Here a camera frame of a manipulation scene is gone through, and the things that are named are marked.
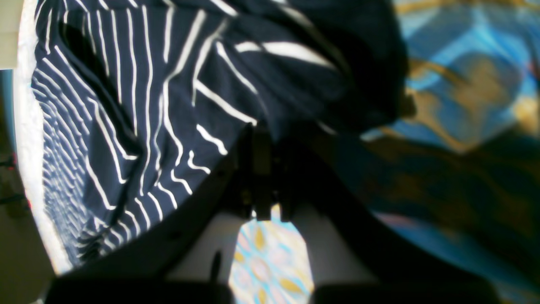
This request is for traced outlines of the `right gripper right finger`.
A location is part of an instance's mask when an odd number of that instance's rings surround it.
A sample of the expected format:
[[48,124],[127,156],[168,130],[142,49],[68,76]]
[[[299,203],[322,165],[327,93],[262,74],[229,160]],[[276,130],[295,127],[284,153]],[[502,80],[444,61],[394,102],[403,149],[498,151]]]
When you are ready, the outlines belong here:
[[274,145],[285,219],[305,241],[310,304],[499,304],[485,279],[399,236],[351,193],[327,162],[331,138]]

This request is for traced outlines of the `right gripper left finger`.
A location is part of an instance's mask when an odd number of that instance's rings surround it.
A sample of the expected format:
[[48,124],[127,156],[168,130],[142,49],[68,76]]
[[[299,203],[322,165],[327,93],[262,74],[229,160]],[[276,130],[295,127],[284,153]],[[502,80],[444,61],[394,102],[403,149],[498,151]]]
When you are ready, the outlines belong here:
[[46,304],[235,304],[228,287],[237,235],[266,208],[272,139],[248,126],[200,187],[162,223],[54,279]]

